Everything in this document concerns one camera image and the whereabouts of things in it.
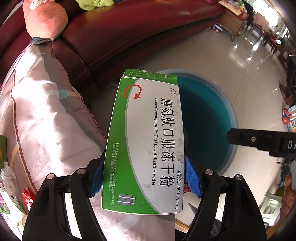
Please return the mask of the person's right hand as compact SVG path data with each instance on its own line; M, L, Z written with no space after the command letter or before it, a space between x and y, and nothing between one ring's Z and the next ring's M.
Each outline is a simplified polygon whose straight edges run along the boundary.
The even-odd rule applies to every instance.
M281 200L280 218L285 219L290 212L294 202L295 202L295 192L291 189L292 178L291 174L287 175L285 179L285 191Z

